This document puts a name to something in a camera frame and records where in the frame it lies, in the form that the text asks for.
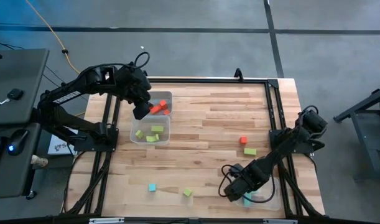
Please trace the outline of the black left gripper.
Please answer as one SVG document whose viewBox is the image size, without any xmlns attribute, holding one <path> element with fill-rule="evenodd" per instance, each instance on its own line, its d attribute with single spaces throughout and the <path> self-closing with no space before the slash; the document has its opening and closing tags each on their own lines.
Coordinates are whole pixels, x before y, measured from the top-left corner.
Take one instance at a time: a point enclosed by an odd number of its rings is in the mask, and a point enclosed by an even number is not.
<svg viewBox="0 0 380 224">
<path fill-rule="evenodd" d="M 147 72 L 140 68 L 123 69 L 124 96 L 123 99 L 129 104 L 148 103 L 151 99 L 149 90 L 151 84 L 147 77 Z"/>
</svg>

